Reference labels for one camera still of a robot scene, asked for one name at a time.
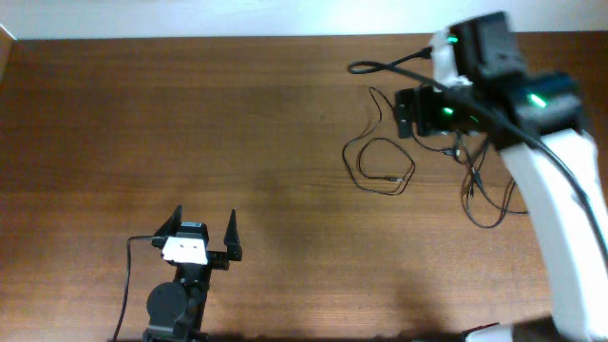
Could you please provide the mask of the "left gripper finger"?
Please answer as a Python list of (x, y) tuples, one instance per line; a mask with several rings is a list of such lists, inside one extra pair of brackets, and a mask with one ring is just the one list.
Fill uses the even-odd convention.
[(238, 236), (237, 212), (235, 209), (232, 209), (223, 243), (229, 260), (242, 261), (242, 247)]
[(181, 227), (182, 206), (179, 204), (167, 221), (155, 232), (155, 237), (174, 236)]

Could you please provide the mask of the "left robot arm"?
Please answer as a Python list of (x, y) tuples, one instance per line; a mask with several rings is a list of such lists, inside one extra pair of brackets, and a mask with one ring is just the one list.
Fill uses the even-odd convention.
[(227, 271), (232, 262), (242, 260), (237, 213), (232, 212), (225, 230), (223, 251), (208, 249), (207, 226), (184, 221), (178, 206), (155, 232), (152, 245), (161, 258), (175, 268), (171, 281), (156, 286), (146, 301), (148, 326), (145, 341), (206, 341), (202, 319), (214, 271)]

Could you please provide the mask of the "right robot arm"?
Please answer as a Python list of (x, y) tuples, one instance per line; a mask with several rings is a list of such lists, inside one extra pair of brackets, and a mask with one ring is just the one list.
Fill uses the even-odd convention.
[(577, 83), (558, 71), (529, 72), (502, 11), (437, 31), (423, 56), (433, 77), (396, 93), (399, 136), (486, 134), (533, 222), (552, 293), (552, 332), (605, 340), (607, 207)]

